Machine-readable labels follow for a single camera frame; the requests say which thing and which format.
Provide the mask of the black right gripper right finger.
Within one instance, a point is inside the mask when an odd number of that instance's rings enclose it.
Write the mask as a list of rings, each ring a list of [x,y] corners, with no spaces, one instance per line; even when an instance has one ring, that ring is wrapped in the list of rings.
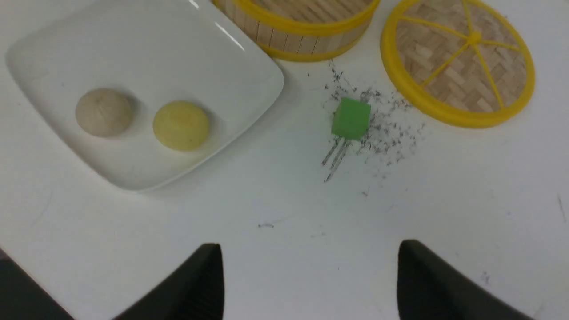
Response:
[[[401,320],[530,320],[478,286],[417,240],[398,251],[397,306]]]

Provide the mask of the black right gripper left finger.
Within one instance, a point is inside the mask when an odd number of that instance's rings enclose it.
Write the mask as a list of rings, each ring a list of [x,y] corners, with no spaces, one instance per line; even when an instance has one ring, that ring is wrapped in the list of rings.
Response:
[[[117,320],[221,320],[225,280],[221,245],[205,243]]]

